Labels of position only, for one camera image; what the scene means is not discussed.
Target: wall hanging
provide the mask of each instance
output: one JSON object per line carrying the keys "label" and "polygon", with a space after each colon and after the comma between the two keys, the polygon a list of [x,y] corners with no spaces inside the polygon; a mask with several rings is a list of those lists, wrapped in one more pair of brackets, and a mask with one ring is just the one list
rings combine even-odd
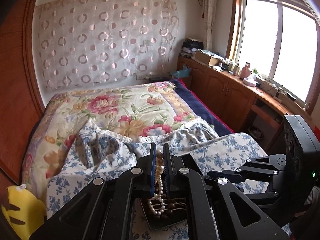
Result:
{"label": "wall hanging", "polygon": [[179,26],[172,0],[57,0],[35,14],[35,65],[48,89],[163,73]]}

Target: yellow plush toy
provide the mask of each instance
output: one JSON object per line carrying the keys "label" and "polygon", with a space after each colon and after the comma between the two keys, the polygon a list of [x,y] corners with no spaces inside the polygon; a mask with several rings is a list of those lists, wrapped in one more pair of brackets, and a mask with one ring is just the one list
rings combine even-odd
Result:
{"label": "yellow plush toy", "polygon": [[7,187],[5,193],[7,197],[1,205],[2,213],[17,235],[22,240],[28,240],[44,223],[45,205],[26,190],[25,184]]}

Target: floral bedspread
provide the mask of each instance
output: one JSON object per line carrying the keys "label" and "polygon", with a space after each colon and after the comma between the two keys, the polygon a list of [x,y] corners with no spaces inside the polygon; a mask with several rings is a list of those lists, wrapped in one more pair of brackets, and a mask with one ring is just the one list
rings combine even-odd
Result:
{"label": "floral bedspread", "polygon": [[[139,157],[149,154],[151,142],[160,149],[168,142],[173,155],[191,154],[203,174],[209,170],[235,170],[247,158],[266,156],[249,135],[237,133],[217,138],[214,129],[201,118],[165,135],[136,139],[102,130],[89,120],[73,142],[61,173],[49,182],[47,217],[50,218],[94,178],[117,178],[135,166]],[[262,193],[267,186],[266,182],[250,180],[240,185],[245,193]],[[134,239],[188,239],[186,222],[149,231],[139,202],[135,205],[132,231]]]}
{"label": "floral bedspread", "polygon": [[45,202],[49,179],[60,173],[89,119],[101,129],[136,138],[170,133],[196,117],[170,82],[56,94],[29,144],[22,183]]}

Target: pink bottle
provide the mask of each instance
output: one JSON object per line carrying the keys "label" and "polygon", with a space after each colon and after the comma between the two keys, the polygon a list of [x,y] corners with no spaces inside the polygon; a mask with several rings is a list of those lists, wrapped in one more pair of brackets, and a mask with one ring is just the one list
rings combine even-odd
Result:
{"label": "pink bottle", "polygon": [[251,71],[250,71],[250,64],[248,62],[245,63],[245,66],[242,68],[241,73],[240,73],[240,78],[244,79],[250,76]]}

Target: wall outlet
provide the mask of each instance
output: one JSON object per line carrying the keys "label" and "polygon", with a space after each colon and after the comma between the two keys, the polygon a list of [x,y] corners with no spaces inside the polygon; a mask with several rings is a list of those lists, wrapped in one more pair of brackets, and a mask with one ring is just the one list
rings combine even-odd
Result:
{"label": "wall outlet", "polygon": [[137,75],[137,80],[145,79],[146,75]]}

